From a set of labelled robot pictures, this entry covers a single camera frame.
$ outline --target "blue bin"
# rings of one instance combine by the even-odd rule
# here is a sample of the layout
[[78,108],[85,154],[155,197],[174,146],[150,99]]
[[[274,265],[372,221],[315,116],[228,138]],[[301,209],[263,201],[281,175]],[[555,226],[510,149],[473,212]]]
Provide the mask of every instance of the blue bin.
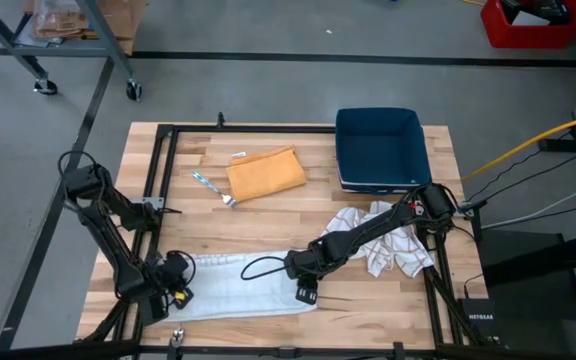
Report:
[[409,109],[342,109],[336,124],[342,189],[401,193],[432,181],[417,114]]

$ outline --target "patterned dish towel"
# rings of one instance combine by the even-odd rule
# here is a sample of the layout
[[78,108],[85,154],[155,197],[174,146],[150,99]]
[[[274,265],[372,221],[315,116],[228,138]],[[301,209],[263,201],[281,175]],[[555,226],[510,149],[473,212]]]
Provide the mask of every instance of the patterned dish towel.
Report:
[[[330,221],[323,234],[332,231],[350,230],[389,210],[391,204],[384,201],[373,201],[370,212],[356,208],[343,208]],[[395,262],[410,277],[415,277],[419,270],[433,266],[434,262],[415,234],[412,225],[397,228],[359,248],[351,259],[366,257],[368,272],[379,277],[381,270],[392,270]]]

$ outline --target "cardboard box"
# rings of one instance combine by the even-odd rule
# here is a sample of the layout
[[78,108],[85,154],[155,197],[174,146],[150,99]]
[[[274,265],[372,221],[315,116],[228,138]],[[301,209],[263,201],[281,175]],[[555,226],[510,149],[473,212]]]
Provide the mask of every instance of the cardboard box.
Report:
[[139,23],[141,23],[141,19],[143,19],[144,14],[146,13],[148,0],[132,0],[131,5],[132,37],[126,40],[119,40],[119,46],[128,55],[132,55],[132,50],[135,46],[135,37],[137,36],[137,29],[139,29]]
[[[24,11],[31,9],[36,16],[34,18],[34,33],[39,38],[49,37],[84,37],[96,38],[94,30],[91,29],[88,19],[81,11],[60,10],[58,8],[45,12],[42,9],[42,0],[34,2],[26,1]],[[101,13],[104,15],[108,26],[117,39],[132,39],[135,35],[135,24],[133,24],[133,11],[137,7],[134,3],[144,3],[143,0],[99,0],[97,2]]]

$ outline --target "yellow cable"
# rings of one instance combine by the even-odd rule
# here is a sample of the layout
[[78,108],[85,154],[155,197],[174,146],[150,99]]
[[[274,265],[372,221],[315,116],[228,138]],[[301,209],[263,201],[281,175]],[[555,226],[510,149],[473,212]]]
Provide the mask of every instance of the yellow cable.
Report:
[[537,141],[539,141],[539,140],[541,140],[541,139],[543,139],[543,138],[546,138],[546,137],[548,137],[548,136],[550,136],[550,135],[552,135],[552,134],[554,134],[554,133],[557,133],[557,132],[559,132],[559,131],[561,131],[561,130],[565,130],[565,129],[571,128],[571,127],[573,127],[573,126],[576,126],[576,120],[571,121],[571,122],[568,122],[568,123],[565,123],[565,124],[563,124],[563,125],[559,125],[559,126],[554,127],[554,128],[552,128],[552,129],[550,129],[550,130],[548,130],[548,131],[545,131],[545,132],[543,132],[543,133],[541,133],[541,134],[533,137],[532,139],[524,142],[523,144],[517,146],[516,148],[508,151],[507,153],[501,155],[500,157],[496,158],[495,160],[489,162],[488,164],[486,164],[486,165],[480,167],[479,169],[473,171],[472,173],[470,173],[470,174],[462,177],[461,180],[466,180],[466,179],[468,179],[469,177],[472,177],[472,176],[475,176],[475,175],[477,175],[477,174],[479,174],[479,173],[482,173],[482,172],[490,169],[491,167],[499,164],[500,162],[506,160],[507,158],[513,156],[514,154],[518,153],[519,151],[521,151],[521,150],[527,148],[528,146],[536,143]]
[[461,0],[461,1],[463,1],[463,2],[465,2],[465,3],[468,3],[468,4],[474,4],[474,5],[479,5],[479,6],[484,6],[484,5],[486,5],[486,4],[482,3],[482,2],[473,1],[473,0]]

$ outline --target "utensil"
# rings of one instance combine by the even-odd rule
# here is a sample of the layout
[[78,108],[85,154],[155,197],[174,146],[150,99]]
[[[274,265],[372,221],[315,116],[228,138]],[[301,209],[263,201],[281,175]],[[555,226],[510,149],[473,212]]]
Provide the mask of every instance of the utensil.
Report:
[[228,205],[229,207],[234,207],[235,203],[237,202],[235,199],[232,198],[232,196],[230,195],[225,195],[224,193],[222,193],[219,189],[217,189],[217,187],[215,185],[213,185],[210,181],[208,181],[208,179],[206,179],[205,177],[199,175],[198,172],[194,172],[192,173],[192,176],[195,177],[195,179],[201,181],[202,184],[208,186],[208,188],[214,192],[216,192],[217,194],[221,195],[221,200],[224,202],[224,204]]

